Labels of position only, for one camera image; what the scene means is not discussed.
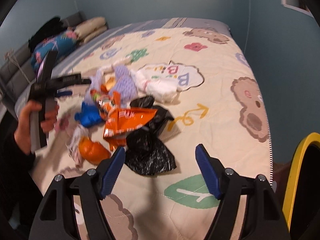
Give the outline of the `person left hand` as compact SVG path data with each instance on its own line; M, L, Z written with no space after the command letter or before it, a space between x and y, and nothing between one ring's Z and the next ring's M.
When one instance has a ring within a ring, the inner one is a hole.
M57 115L59 112L59 105L55 102L53 110L45 113L45 120L40 123L44 133L49 133L54 129L57 123ZM14 133L14 138L17 146L26 155L31 153L31 135L30 135L30 116L33 112L39 112L42 109L42 105L39 102L30 100L21 110L18 126Z

